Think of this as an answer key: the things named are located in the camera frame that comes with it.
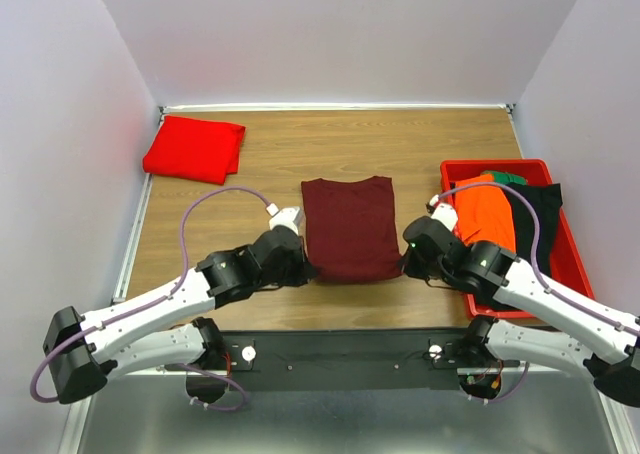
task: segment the dark green cloth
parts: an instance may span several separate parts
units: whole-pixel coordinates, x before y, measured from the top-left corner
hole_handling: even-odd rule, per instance
[[[516,176],[515,174],[511,174],[510,172],[484,171],[483,174],[493,175],[493,180],[499,184],[506,185],[510,182],[513,182],[514,184],[522,184],[523,186],[527,185],[527,180],[524,177]]]

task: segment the red plastic bin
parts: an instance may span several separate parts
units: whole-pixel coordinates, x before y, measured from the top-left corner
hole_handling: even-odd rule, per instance
[[[496,159],[496,160],[459,160],[444,161],[440,164],[442,189],[449,190],[454,183],[479,176],[484,171],[510,172],[522,176],[532,186],[553,184],[546,164],[539,159]],[[578,248],[569,229],[569,223],[562,209],[558,233],[551,252],[551,277],[591,299],[594,299],[591,284],[584,270]],[[530,319],[531,314],[524,311],[495,311],[488,306],[476,304],[471,294],[464,294],[469,317],[478,315],[493,316],[500,319]]]

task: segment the wooden table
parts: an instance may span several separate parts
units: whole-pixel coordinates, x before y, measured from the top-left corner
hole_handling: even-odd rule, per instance
[[[518,158],[502,109],[180,113],[247,126],[239,174],[226,185],[260,190],[280,207],[301,206],[300,181],[318,177],[393,179],[401,252],[404,228],[440,192],[445,159]],[[216,186],[154,177],[127,298],[180,274],[178,224]],[[252,243],[268,229],[262,203],[227,192],[200,205],[187,223],[191,265],[208,253]],[[209,314],[221,329],[339,329],[463,326],[462,298],[407,277],[369,285],[285,288],[258,293]]]

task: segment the wall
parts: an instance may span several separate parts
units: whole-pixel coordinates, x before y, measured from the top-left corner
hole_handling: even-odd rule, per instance
[[[639,25],[638,0],[578,0],[515,110],[523,154],[562,182],[597,298],[637,314]]]
[[[104,0],[162,105],[514,102],[575,0]]]
[[[157,109],[101,0],[0,0],[0,37],[0,450],[55,453],[29,379],[52,314],[112,293]]]

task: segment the dark red t-shirt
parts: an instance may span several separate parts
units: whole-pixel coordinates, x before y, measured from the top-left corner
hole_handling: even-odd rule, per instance
[[[315,179],[301,187],[307,250],[319,280],[358,283],[400,275],[390,178]]]

